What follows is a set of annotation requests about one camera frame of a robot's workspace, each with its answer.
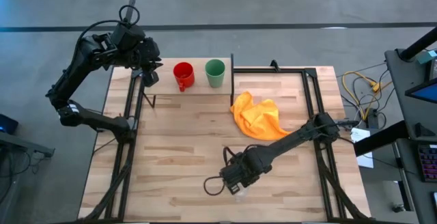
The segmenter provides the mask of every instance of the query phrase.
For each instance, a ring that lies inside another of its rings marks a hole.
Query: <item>concrete floor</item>
[[[86,26],[117,18],[128,0],[0,0],[1,27]],[[141,25],[226,23],[399,23],[436,21],[437,0],[137,0]],[[384,51],[406,47],[430,28],[295,29],[146,32],[162,57],[226,57],[237,66],[334,66],[336,73],[384,61]],[[77,216],[96,134],[86,126],[63,127],[44,97],[71,61],[79,32],[0,33],[0,113],[20,122],[18,135],[56,148],[37,175],[27,172],[14,223],[54,223]],[[380,66],[363,71],[374,79]],[[101,110],[109,72],[93,72],[73,95],[84,107]],[[364,83],[360,94],[368,94]],[[387,97],[391,88],[384,91]],[[346,107],[349,118],[355,111]],[[384,110],[387,126],[402,119],[396,96]],[[415,221],[393,214],[393,194],[375,179],[363,178],[372,216]]]

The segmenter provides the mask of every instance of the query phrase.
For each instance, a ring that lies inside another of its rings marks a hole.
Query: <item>orange towel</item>
[[[254,105],[252,95],[244,92],[236,98],[231,112],[235,123],[249,137],[276,140],[290,134],[279,127],[279,110],[273,100]]]

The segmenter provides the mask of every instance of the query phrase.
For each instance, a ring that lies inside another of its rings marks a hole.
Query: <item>wooden tabletop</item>
[[[212,88],[206,77],[205,65],[211,59],[219,59],[225,64],[225,76],[221,87]],[[191,87],[187,87],[184,92],[179,91],[178,83],[173,74],[173,69],[176,64],[187,62],[191,64],[194,70],[195,82]],[[159,76],[159,82],[151,87],[146,87],[144,92],[146,94],[158,95],[210,95],[210,94],[231,94],[231,59],[225,57],[213,58],[163,58],[161,61],[164,65],[156,69]]]
[[[345,113],[334,68],[315,68],[326,111],[334,119],[343,119]],[[128,92],[128,79],[123,76],[128,72],[123,68],[114,69],[105,115],[114,117],[123,113]],[[282,128],[293,131],[307,121],[299,74],[235,73],[234,78],[235,97],[249,91],[255,103],[266,98],[276,102]],[[310,87],[316,109],[311,82]],[[96,147],[112,138],[109,132],[100,134]],[[203,181],[218,175],[224,166],[223,146],[239,152],[253,143],[269,142],[248,138],[240,132],[229,112],[228,95],[158,95],[155,109],[144,101],[125,221],[325,221],[312,141],[275,159],[273,170],[250,186],[243,199],[236,199],[227,189],[216,197],[203,191]],[[108,189],[116,147],[117,143],[112,143],[92,158],[79,217],[86,216]],[[353,146],[338,140],[333,143],[333,149],[343,189],[360,211],[369,216]],[[220,180],[211,181],[208,188],[214,192],[221,184]],[[332,189],[330,195],[335,210]],[[116,195],[114,214],[118,197]]]

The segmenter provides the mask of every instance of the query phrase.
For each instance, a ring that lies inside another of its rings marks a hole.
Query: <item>mug handle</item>
[[[179,83],[179,91],[185,91],[185,85],[183,83]]]

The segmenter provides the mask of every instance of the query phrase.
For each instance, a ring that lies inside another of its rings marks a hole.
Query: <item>white paper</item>
[[[350,138],[354,143],[360,141],[361,139],[367,138],[369,136],[370,136],[370,131],[363,130],[360,128],[353,128],[352,131],[350,132]],[[371,152],[357,157],[356,160],[358,161],[359,166],[373,169],[373,158]]]

